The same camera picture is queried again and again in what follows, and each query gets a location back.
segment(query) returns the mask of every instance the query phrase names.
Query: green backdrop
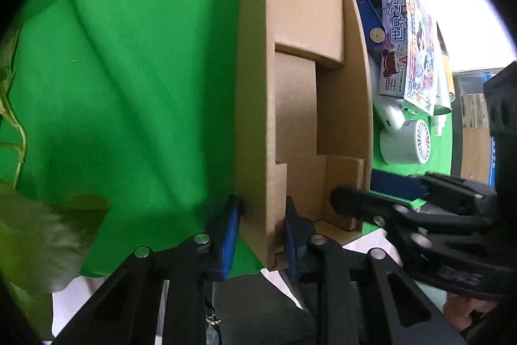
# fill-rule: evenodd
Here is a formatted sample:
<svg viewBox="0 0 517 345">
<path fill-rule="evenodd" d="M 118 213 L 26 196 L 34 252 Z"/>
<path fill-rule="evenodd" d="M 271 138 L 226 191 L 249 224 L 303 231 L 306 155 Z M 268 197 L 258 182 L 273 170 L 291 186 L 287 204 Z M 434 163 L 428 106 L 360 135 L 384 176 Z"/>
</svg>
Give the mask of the green backdrop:
<svg viewBox="0 0 517 345">
<path fill-rule="evenodd" d="M 9 95 L 28 135 L 20 192 L 111 202 L 85 275 L 201 231 L 232 191 L 239 0 L 30 2 L 47 7 L 22 28 Z M 379 122 L 374 165 L 386 169 L 378 131 Z M 2 124 L 0 138 L 17 134 Z M 16 153 L 0 153 L 0 178 L 10 179 Z M 239 240 L 232 275 L 260 268 Z"/>
</svg>

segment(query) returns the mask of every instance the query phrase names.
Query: green plant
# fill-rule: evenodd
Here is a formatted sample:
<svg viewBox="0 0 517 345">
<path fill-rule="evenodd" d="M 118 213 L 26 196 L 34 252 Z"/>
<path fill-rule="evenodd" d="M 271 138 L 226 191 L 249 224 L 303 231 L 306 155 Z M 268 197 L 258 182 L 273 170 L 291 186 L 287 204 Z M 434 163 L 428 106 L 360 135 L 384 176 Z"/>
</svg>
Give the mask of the green plant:
<svg viewBox="0 0 517 345">
<path fill-rule="evenodd" d="M 21 137 L 21 145 L 0 142 L 18 153 L 12 183 L 0 180 L 0 270 L 35 331 L 52 340 L 52 293 L 78 275 L 109 206 L 89 194 L 74 195 L 61 206 L 25 199 L 15 191 L 27 154 L 27 135 L 7 98 L 19 35 L 20 27 L 11 26 L 0 42 L 0 119 Z"/>
<path fill-rule="evenodd" d="M 11 26 L 0 42 L 0 115 L 2 115 L 4 120 L 20 133 L 20 137 L 22 138 L 21 146 L 10 142 L 0 142 L 1 147 L 12 148 L 18 153 L 18 164 L 12 181 L 14 188 L 16 188 L 16 185 L 18 184 L 18 180 L 20 180 L 22 166 L 27 155 L 27 134 L 25 133 L 23 126 L 17 120 L 9 101 L 7 100 L 7 93 L 9 92 L 9 88 L 11 87 L 12 81 L 15 77 L 12 65 L 15 59 L 19 36 L 20 27 Z"/>
</svg>

